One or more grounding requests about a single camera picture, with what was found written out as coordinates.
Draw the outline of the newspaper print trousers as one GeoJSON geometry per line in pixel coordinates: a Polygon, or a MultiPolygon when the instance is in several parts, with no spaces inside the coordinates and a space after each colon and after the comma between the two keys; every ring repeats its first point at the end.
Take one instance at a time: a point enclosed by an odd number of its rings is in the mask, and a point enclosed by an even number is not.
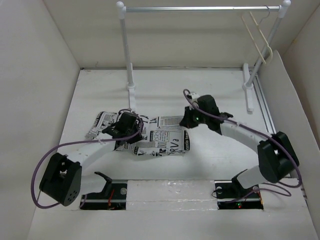
{"type": "Polygon", "coordinates": [[[182,116],[141,115],[143,120],[142,140],[117,147],[116,151],[131,152],[136,156],[163,157],[184,155],[190,150],[188,131],[180,126],[182,116]]]}

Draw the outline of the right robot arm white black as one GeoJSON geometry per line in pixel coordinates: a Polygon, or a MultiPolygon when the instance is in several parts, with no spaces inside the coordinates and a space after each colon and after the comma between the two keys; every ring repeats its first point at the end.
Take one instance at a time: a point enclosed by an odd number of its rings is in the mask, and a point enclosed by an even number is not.
{"type": "Polygon", "coordinates": [[[189,105],[184,108],[180,126],[193,129],[205,125],[209,130],[245,145],[258,157],[258,164],[235,175],[227,189],[214,190],[217,199],[224,199],[223,194],[227,193],[231,194],[231,202],[240,201],[260,192],[260,184],[285,191],[289,185],[281,180],[292,171],[301,175],[298,157],[284,132],[265,133],[235,121],[232,114],[219,110],[211,95],[199,96],[188,89],[183,90],[183,95],[189,105]]]}

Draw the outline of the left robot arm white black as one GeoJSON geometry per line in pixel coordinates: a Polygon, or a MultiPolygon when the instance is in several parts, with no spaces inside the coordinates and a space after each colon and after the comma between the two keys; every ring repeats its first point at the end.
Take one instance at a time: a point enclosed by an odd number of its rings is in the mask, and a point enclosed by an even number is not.
{"type": "Polygon", "coordinates": [[[53,154],[47,164],[39,190],[59,205],[71,205],[81,195],[97,194],[107,198],[113,180],[100,171],[83,175],[83,171],[104,155],[125,144],[142,140],[143,120],[134,112],[124,111],[114,123],[104,128],[95,139],[82,141],[79,149],[53,154]]]}

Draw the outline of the white clothes rack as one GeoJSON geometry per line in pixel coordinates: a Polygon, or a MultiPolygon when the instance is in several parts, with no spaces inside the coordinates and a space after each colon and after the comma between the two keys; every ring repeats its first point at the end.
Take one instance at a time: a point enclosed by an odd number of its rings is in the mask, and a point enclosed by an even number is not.
{"type": "Polygon", "coordinates": [[[231,96],[251,115],[259,108],[253,81],[260,67],[274,57],[272,44],[293,6],[291,0],[248,3],[220,0],[171,0],[111,3],[116,22],[122,80],[128,105],[136,109],[136,79],[142,69],[239,69],[240,79],[231,96]]]}

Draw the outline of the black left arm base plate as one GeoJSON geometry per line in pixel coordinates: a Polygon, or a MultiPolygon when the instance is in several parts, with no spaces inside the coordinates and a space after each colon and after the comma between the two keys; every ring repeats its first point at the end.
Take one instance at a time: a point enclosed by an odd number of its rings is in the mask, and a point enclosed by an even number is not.
{"type": "Polygon", "coordinates": [[[82,195],[79,208],[81,210],[122,211],[127,205],[128,180],[113,180],[106,195],[88,193],[82,195]]]}

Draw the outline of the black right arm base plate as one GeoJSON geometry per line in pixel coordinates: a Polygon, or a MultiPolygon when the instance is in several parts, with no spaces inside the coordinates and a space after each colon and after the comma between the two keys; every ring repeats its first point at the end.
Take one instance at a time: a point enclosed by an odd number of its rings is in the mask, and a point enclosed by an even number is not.
{"type": "Polygon", "coordinates": [[[261,195],[253,188],[236,188],[231,180],[215,180],[211,196],[217,201],[218,210],[263,210],[261,195]]]}

